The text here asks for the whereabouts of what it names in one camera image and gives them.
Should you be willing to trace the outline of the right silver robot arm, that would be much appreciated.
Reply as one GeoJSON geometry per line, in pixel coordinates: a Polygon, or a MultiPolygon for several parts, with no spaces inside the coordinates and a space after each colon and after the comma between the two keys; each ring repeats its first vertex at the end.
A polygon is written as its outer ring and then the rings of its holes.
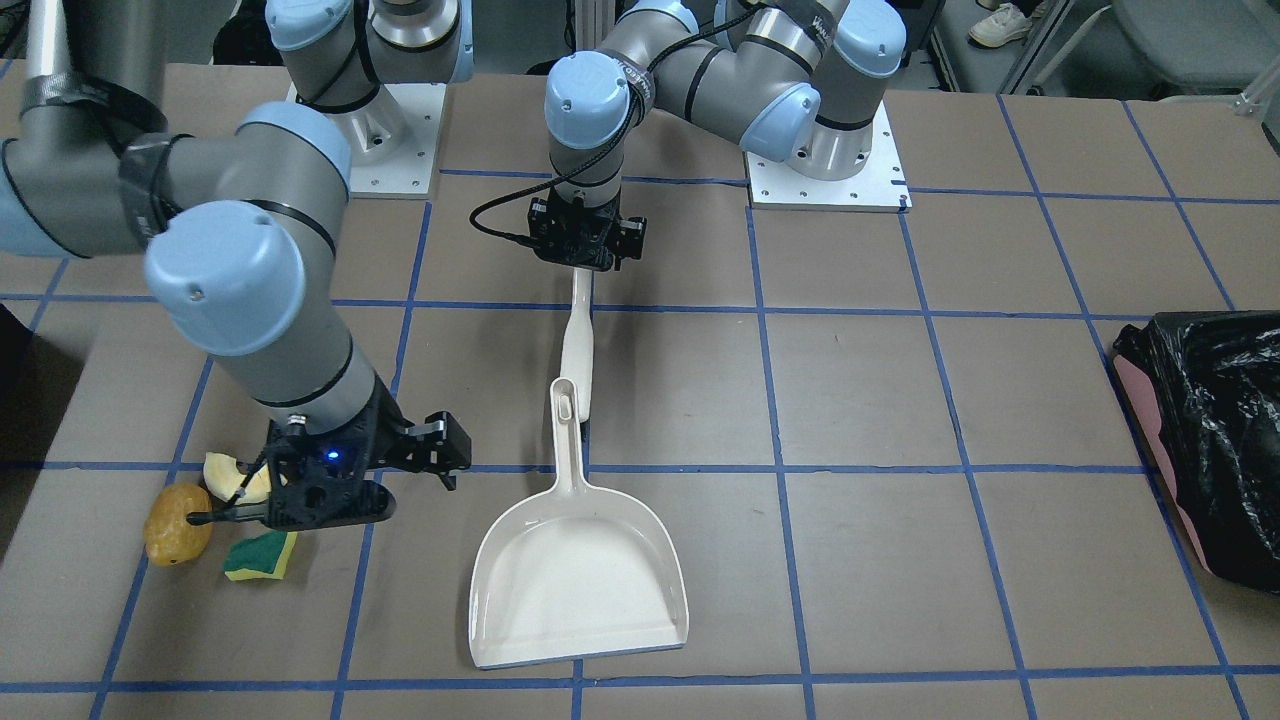
{"type": "Polygon", "coordinates": [[[33,1],[20,136],[3,143],[3,250],[143,256],[175,328],[270,418],[257,468],[187,527],[308,530],[388,519],[366,478],[428,471],[447,489],[471,464],[448,413],[403,416],[332,305],[355,142],[334,122],[387,118],[389,86],[474,73],[467,1],[270,1],[265,19],[298,97],[256,106],[225,138],[170,131],[160,1],[33,1]]]}

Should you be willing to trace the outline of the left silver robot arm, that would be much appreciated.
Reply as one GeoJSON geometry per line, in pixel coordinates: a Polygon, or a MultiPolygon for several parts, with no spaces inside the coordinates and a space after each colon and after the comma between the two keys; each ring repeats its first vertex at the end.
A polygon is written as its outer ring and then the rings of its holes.
{"type": "Polygon", "coordinates": [[[680,1],[639,1],[599,47],[550,68],[553,178],[527,191],[529,229],[512,241],[599,272],[640,258],[646,223],[621,214],[621,168],[653,110],[801,176],[851,178],[906,45],[887,1],[721,1],[707,29],[680,1]]]}

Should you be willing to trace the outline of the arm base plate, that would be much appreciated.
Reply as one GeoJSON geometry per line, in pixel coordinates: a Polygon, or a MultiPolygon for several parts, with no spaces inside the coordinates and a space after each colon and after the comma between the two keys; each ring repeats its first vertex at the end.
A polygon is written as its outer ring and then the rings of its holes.
{"type": "Polygon", "coordinates": [[[800,211],[888,211],[913,208],[888,113],[838,131],[817,124],[808,145],[785,163],[745,155],[751,205],[800,211]]]}
{"type": "Polygon", "coordinates": [[[352,149],[351,193],[360,199],[429,199],[436,169],[444,85],[339,87],[319,108],[352,149]]]}

